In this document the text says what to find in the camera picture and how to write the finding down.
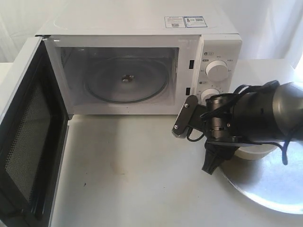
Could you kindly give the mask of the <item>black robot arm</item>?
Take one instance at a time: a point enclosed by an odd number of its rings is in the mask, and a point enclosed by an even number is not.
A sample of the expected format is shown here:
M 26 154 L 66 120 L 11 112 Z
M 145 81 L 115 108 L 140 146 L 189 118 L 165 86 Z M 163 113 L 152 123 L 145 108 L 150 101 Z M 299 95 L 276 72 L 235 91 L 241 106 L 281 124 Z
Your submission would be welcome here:
M 250 145 L 280 148 L 287 165 L 290 142 L 303 139 L 303 84 L 274 80 L 262 86 L 242 85 L 233 93 L 208 98 L 200 119 L 206 136 L 206 173 L 211 175 L 238 148 Z

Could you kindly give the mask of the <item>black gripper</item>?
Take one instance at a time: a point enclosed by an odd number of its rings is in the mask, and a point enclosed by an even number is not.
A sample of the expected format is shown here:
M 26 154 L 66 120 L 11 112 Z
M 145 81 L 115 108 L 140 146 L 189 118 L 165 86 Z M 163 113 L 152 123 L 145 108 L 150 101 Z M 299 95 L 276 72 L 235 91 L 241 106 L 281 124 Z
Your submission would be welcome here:
M 202 170 L 212 175 L 224 161 L 234 156 L 234 147 L 239 145 L 240 137 L 232 126 L 233 107 L 240 99 L 240 94 L 226 93 L 206 99 L 206 113 L 200 116 L 203 133 L 206 136 L 205 160 Z

